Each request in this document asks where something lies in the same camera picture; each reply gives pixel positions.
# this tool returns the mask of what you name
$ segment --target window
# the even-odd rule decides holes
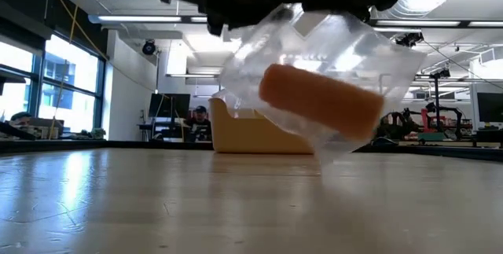
[[[25,84],[6,83],[0,96],[0,119],[10,120],[18,112],[28,111],[31,80]]]
[[[24,72],[31,72],[33,69],[33,54],[0,42],[0,64],[20,69]]]
[[[60,97],[60,88],[58,85],[44,83],[41,95],[39,117],[52,119]],[[71,132],[91,131],[94,126],[94,101],[94,96],[63,89],[56,119],[64,120],[64,126],[69,127]]]
[[[18,75],[26,81],[4,85],[0,120],[28,112],[45,119],[55,116],[70,132],[91,131],[101,125],[102,60],[53,35],[46,41],[43,58],[0,42],[0,64],[0,73]]]
[[[46,42],[44,77],[96,92],[97,57],[53,35]]]
[[[70,132],[91,131],[94,127],[95,103],[100,61],[53,35],[46,42],[42,68],[39,117],[64,121]]]

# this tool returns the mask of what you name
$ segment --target computer monitor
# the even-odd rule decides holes
[[[479,120],[503,123],[503,94],[477,93]]]
[[[187,118],[190,94],[152,94],[149,117]]]

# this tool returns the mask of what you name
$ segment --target wooden table surface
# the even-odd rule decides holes
[[[0,157],[0,253],[502,253],[503,165],[97,149]]]

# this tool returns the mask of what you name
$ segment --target wall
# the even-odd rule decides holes
[[[105,69],[103,127],[108,140],[140,141],[141,110],[148,114],[150,95],[156,88],[156,66],[121,40],[116,31],[108,34],[112,67]]]

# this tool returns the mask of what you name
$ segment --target cap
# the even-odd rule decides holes
[[[203,107],[202,105],[199,105],[196,109],[194,109],[196,112],[206,112],[206,108]]]

